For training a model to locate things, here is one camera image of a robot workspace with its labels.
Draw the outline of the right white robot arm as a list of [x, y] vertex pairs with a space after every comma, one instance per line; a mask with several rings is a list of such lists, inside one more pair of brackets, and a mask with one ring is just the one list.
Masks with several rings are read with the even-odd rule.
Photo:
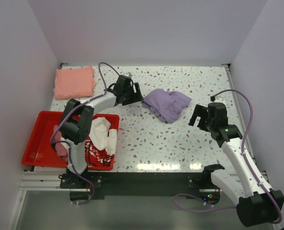
[[240, 222], [245, 227], [279, 220], [284, 195], [274, 190], [260, 173], [253, 159], [245, 153], [243, 136], [236, 125], [228, 123], [227, 108], [223, 103], [196, 105], [189, 125], [199, 120], [198, 128], [209, 132], [231, 161], [239, 181], [233, 179], [221, 164], [205, 166], [199, 184], [223, 190], [233, 202]]

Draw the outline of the purple t shirt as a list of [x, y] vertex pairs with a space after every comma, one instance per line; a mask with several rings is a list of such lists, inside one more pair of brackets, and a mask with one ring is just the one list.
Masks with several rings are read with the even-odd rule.
[[182, 92], [155, 89], [144, 97], [142, 106], [149, 109], [160, 121], [172, 124], [179, 119], [191, 100]]

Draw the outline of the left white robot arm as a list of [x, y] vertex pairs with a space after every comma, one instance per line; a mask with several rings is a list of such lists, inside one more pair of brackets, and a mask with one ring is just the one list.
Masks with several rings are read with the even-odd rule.
[[73, 173], [70, 180], [73, 185], [83, 188], [88, 182], [88, 177], [84, 174], [88, 171], [84, 143], [90, 133], [93, 117], [119, 104], [129, 105], [142, 100], [139, 83], [133, 82], [128, 76], [119, 75], [116, 83], [106, 87], [103, 94], [83, 103], [76, 99], [68, 101], [50, 143], [54, 149], [57, 143], [68, 146], [67, 169]]

